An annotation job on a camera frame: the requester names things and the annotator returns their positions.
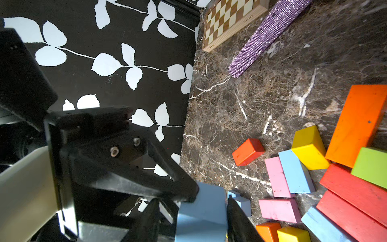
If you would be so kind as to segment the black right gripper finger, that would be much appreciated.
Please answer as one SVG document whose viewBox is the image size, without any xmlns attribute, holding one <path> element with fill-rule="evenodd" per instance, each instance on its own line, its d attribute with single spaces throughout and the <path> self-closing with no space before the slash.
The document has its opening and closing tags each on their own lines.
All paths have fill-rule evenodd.
<svg viewBox="0 0 387 242">
<path fill-rule="evenodd" d="M 228 198 L 227 222 L 229 242 L 264 242 L 248 217 L 232 197 Z"/>
</svg>

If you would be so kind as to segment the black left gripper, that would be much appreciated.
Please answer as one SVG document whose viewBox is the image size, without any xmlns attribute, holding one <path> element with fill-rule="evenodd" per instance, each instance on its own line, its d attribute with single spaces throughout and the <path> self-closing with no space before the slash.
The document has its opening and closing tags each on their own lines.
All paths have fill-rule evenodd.
<svg viewBox="0 0 387 242">
<path fill-rule="evenodd" d="M 57 189 L 61 233 L 77 242 L 169 241 L 160 223 L 166 200 L 193 202 L 198 184 L 170 157 L 146 127 L 131 125 L 126 106 L 54 112 L 44 130 Z M 149 156 L 170 179 L 142 170 Z M 133 195 L 153 198 L 139 219 L 116 208 Z"/>
</svg>

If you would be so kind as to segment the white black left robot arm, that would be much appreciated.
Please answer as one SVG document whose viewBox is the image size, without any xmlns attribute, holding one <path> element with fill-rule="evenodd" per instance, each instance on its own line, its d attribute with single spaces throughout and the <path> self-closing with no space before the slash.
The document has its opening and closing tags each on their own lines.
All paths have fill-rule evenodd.
<svg viewBox="0 0 387 242">
<path fill-rule="evenodd" d="M 198 184 L 132 110 L 49 113 L 57 94 L 15 29 L 1 30 L 1 241 L 172 239 Z"/>
</svg>

